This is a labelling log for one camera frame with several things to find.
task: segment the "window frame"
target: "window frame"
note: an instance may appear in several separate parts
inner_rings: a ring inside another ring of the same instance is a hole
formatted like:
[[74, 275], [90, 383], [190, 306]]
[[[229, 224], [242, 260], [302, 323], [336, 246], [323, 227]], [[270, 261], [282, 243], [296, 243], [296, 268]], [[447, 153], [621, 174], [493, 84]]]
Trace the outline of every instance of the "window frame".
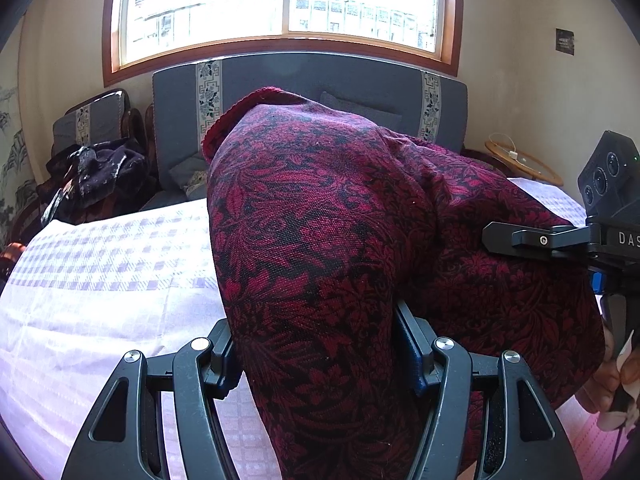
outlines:
[[[289, 6], [287, 4], [284, 4], [284, 9], [284, 14], [288, 15]], [[438, 22], [441, 24], [442, 33], [438, 35], [436, 54], [427, 51], [418, 53], [418, 49], [400, 44], [391, 47], [389, 42], [375, 38], [360, 38], [346, 34], [322, 36], [322, 33], [318, 32], [288, 32], [286, 35], [275, 37], [255, 36], [181, 47], [121, 66], [120, 49], [123, 38], [119, 29], [123, 24], [126, 27], [126, 19], [120, 19], [119, 1], [104, 0], [102, 14], [102, 76], [104, 86], [106, 88], [125, 79], [177, 64], [259, 52], [352, 54], [402, 62], [457, 76], [462, 40], [463, 0], [440, 0], [438, 12], [440, 13]], [[118, 27], [113, 27], [114, 22], [118, 23]]]

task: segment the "wall mural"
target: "wall mural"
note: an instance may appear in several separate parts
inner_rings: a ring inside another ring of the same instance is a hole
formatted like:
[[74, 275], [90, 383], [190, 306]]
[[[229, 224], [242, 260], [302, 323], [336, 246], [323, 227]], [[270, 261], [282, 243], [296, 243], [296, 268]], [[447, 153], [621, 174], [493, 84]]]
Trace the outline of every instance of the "wall mural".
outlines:
[[36, 198], [18, 102], [20, 26], [0, 52], [0, 244], [10, 241], [12, 222]]

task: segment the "sofa backrest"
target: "sofa backrest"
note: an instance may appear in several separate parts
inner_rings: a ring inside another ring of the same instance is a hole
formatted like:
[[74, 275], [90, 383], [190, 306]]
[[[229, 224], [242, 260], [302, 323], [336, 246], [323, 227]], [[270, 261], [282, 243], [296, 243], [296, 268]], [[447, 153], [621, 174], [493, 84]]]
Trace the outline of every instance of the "sofa backrest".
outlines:
[[215, 120], [241, 98], [275, 86], [381, 126], [460, 152], [466, 131], [466, 85], [394, 62], [306, 52], [269, 52], [204, 60], [153, 76], [160, 183], [200, 149]]

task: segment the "metal screw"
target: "metal screw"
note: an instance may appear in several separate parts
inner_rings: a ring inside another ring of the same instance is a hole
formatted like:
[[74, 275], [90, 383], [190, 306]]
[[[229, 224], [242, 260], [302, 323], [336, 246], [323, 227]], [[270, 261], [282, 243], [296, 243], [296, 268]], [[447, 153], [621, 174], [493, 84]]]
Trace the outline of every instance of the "metal screw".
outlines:
[[191, 341], [191, 348], [194, 350], [206, 350], [209, 348], [209, 340], [206, 337], [199, 337]]
[[507, 350], [504, 353], [504, 358], [507, 359], [510, 363], [519, 363], [520, 362], [520, 354], [513, 350]]
[[448, 337], [439, 337], [436, 339], [436, 346], [440, 350], [451, 350], [453, 348], [453, 341]]
[[129, 350], [124, 354], [124, 361], [126, 363], [135, 363], [138, 359], [140, 359], [140, 352], [137, 350]]

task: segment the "patterned garment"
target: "patterned garment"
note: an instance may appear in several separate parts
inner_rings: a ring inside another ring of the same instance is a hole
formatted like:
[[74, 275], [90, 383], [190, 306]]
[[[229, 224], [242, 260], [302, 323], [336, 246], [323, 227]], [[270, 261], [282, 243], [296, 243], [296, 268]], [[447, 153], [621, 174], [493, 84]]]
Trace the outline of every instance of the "patterned garment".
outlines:
[[583, 268], [484, 250], [491, 221], [567, 224], [500, 174], [273, 88], [203, 149], [218, 285], [285, 480], [406, 477], [425, 401], [396, 373], [396, 296], [469, 351], [523, 354], [555, 408], [602, 362]]

